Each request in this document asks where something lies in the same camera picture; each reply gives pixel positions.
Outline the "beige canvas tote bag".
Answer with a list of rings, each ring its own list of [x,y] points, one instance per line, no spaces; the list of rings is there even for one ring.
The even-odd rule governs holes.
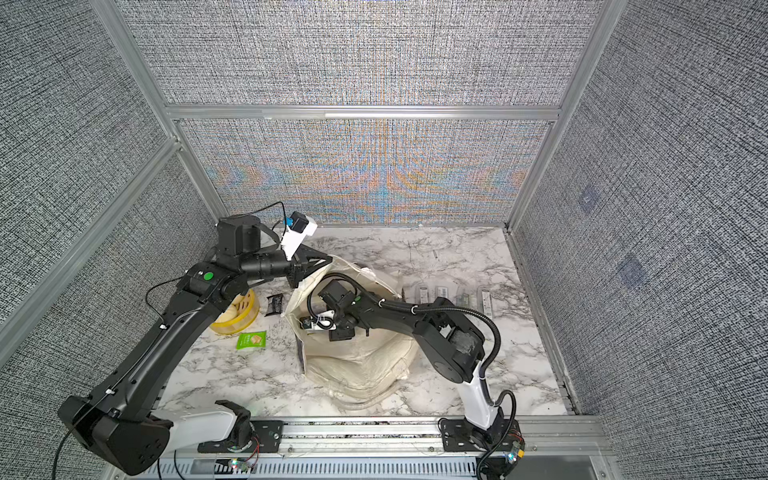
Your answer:
[[[346,274],[388,300],[401,298],[396,292],[401,282],[335,256],[330,265],[299,283],[281,314],[300,341],[306,378],[329,390],[339,407],[365,409],[394,393],[408,378],[419,348],[412,338],[388,330],[365,333],[358,329],[354,338],[332,342],[327,331],[302,328],[300,320],[308,316],[310,290],[328,273]]]

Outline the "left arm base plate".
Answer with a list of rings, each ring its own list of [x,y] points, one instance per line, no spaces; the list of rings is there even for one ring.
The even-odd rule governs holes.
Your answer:
[[[280,420],[251,421],[246,427],[240,422],[227,438],[219,441],[200,443],[198,453],[206,454],[251,454],[277,453],[282,441],[285,423]]]

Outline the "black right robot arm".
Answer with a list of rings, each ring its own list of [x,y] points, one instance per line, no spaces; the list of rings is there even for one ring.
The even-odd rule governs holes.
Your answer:
[[[387,330],[413,339],[433,369],[457,385],[464,406],[460,440],[488,450],[503,439],[502,400],[493,400],[486,373],[501,347],[495,322],[439,297],[410,304],[366,290],[345,274],[328,274],[306,300],[310,322],[329,340],[352,339],[358,329]]]

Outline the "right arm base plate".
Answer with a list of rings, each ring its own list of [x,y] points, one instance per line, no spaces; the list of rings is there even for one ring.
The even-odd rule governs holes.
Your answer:
[[[504,415],[498,415],[488,429],[481,429],[465,418],[440,418],[438,430],[446,452],[512,452],[525,449],[518,421]]]

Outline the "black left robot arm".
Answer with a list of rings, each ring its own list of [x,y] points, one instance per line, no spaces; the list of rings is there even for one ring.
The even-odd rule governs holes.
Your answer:
[[[58,416],[84,448],[128,475],[156,464],[167,450],[217,443],[243,451],[253,446],[250,413],[231,401],[178,417],[156,410],[176,366],[200,335],[239,295],[276,278],[291,287],[331,263],[304,245],[317,229],[293,212],[277,235],[254,215],[219,220],[213,254],[176,280],[176,291],[155,325],[113,372],[84,397],[70,396]]]

